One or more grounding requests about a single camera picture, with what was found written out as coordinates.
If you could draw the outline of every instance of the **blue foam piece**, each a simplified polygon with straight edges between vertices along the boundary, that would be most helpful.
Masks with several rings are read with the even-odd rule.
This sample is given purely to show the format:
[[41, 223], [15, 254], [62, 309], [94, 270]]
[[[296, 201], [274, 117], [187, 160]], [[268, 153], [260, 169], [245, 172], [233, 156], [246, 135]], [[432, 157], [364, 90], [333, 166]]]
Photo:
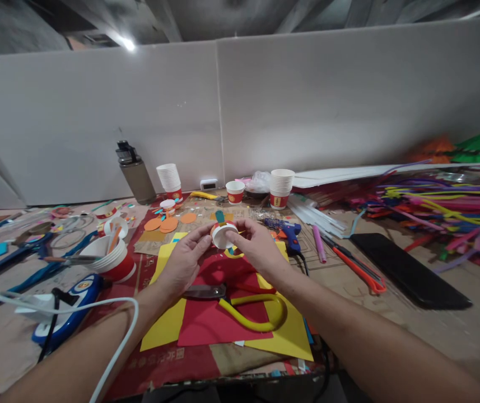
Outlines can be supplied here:
[[307, 324], [307, 319], [303, 318], [303, 323], [305, 324], [305, 330], [307, 331], [307, 339], [309, 340], [309, 344], [314, 344], [313, 335], [309, 330], [309, 325]]

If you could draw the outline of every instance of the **yellow paper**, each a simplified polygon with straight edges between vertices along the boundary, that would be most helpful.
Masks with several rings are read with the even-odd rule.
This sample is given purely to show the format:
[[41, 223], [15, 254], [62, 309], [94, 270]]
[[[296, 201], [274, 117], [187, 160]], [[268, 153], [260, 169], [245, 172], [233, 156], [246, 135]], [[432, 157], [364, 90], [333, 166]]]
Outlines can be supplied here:
[[[284, 242], [276, 242], [279, 250], [285, 258], [286, 246]], [[260, 274], [257, 274], [258, 283], [262, 288], [271, 288], [266, 280]], [[277, 293], [283, 299], [288, 309], [285, 323], [273, 332], [273, 339], [249, 340], [245, 342], [248, 347], [265, 350], [272, 353], [290, 355], [296, 358], [302, 358], [307, 361], [313, 361], [313, 354], [305, 331], [305, 323], [298, 310], [281, 294]], [[270, 322], [276, 319], [278, 305], [272, 301], [264, 302]]]
[[[177, 239], [180, 239], [186, 234], [187, 232], [178, 232], [174, 234], [174, 238], [179, 236]], [[160, 276], [175, 246], [176, 242], [161, 246], [160, 253], [157, 256], [156, 272], [154, 276], [152, 276], [149, 284], [154, 283]], [[184, 310], [185, 299], [181, 298], [176, 304], [165, 311], [143, 337], [141, 341], [141, 351], [143, 352], [154, 347], [159, 347], [160, 345], [177, 341], [184, 319]]]
[[175, 240], [181, 240], [183, 237], [185, 237], [189, 232], [175, 232], [173, 235], [173, 240], [171, 243], [176, 243]]

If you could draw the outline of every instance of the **orange paper circle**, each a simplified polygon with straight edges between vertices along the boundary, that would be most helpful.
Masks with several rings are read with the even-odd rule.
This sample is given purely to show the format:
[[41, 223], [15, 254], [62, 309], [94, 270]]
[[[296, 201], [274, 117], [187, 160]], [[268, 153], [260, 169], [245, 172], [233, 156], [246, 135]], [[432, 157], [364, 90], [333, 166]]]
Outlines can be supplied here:
[[161, 218], [152, 218], [145, 224], [145, 231], [153, 231], [161, 225]]
[[164, 231], [168, 231], [168, 232], [174, 231], [177, 226], [178, 226], [178, 219], [174, 217], [165, 218], [161, 222], [161, 229], [163, 229]]
[[195, 222], [196, 219], [197, 215], [194, 213], [187, 213], [180, 217], [180, 221], [184, 224], [191, 224], [192, 222]]

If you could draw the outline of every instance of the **black phone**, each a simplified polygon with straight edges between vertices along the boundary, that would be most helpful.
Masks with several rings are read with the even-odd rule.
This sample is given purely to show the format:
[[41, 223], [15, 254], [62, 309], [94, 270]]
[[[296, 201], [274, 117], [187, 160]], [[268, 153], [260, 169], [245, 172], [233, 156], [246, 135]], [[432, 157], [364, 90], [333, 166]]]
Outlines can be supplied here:
[[382, 234], [355, 234], [350, 240], [420, 307], [463, 310], [473, 305], [468, 297]]

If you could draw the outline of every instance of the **white cable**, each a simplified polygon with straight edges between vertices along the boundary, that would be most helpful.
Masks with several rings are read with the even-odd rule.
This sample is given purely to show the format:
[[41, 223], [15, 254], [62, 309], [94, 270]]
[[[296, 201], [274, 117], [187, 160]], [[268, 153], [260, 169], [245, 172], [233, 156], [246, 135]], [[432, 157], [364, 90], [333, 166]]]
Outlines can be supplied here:
[[109, 364], [107, 365], [107, 368], [105, 368], [104, 374], [101, 376], [100, 381], [96, 385], [96, 388], [94, 389], [94, 393], [92, 394], [92, 397], [90, 398], [90, 403], [95, 403], [96, 400], [98, 399], [98, 396], [101, 392], [101, 389], [104, 386], [105, 381], [107, 380], [107, 377], [111, 373], [111, 370], [113, 369], [113, 367], [116, 363], [116, 360], [118, 359], [118, 357], [120, 356], [120, 353], [122, 352], [122, 350], [126, 346], [126, 343], [128, 342], [128, 339], [132, 335], [133, 329], [135, 328], [135, 324], [137, 322], [137, 317], [139, 316], [139, 303], [137, 302], [137, 300], [134, 299], [134, 298], [129, 298], [129, 297], [112, 298], [112, 299], [106, 299], [104, 301], [93, 302], [91, 304], [79, 306], [77, 308], [70, 308], [70, 309], [66, 309], [66, 310], [55, 310], [55, 309], [38, 307], [38, 306], [33, 305], [33, 304], [28, 304], [28, 303], [25, 303], [25, 302], [21, 302], [18, 299], [10, 299], [8, 297], [21, 298], [21, 297], [24, 297], [24, 296], [22, 294], [8, 292], [8, 291], [0, 293], [0, 301], [1, 302], [8, 303], [8, 304], [11, 304], [11, 305], [20, 306], [20, 307], [24, 307], [24, 308], [29, 308], [29, 309], [33, 309], [33, 310], [41, 311], [41, 312], [57, 313], [59, 315], [62, 315], [64, 313], [74, 313], [74, 312], [78, 312], [78, 311], [83, 311], [85, 309], [94, 308], [96, 306], [110, 304], [110, 303], [113, 303], [113, 302], [131, 302], [133, 304], [134, 310], [133, 310], [132, 323], [131, 323], [131, 325], [129, 325], [129, 329], [126, 332], [126, 336], [124, 336], [124, 338], [120, 342], [120, 345], [116, 349], [115, 354], [111, 358], [111, 361], [109, 361]]

